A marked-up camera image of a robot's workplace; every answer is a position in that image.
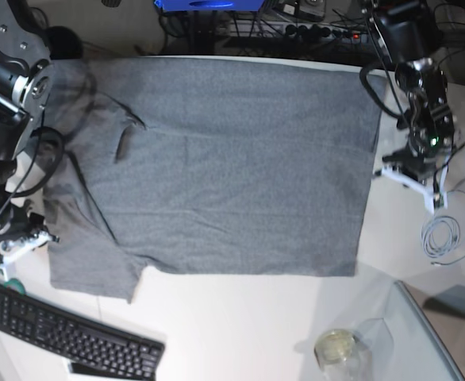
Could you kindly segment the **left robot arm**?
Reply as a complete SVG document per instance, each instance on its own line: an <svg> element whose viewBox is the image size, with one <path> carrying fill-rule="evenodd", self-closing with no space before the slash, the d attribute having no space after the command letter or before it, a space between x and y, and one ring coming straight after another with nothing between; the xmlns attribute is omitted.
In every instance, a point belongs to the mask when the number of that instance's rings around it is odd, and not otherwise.
<svg viewBox="0 0 465 381"><path fill-rule="evenodd" d="M378 107L407 132L405 145L382 158L375 176L386 177L421 194L425 209L434 214L448 205L444 189L448 165L461 149L448 105L448 81L433 56L442 33L425 1L361 1L367 34L378 59L360 71L360 81ZM387 108L373 91L368 74L387 63L392 92L401 91L408 109Z"/></svg>

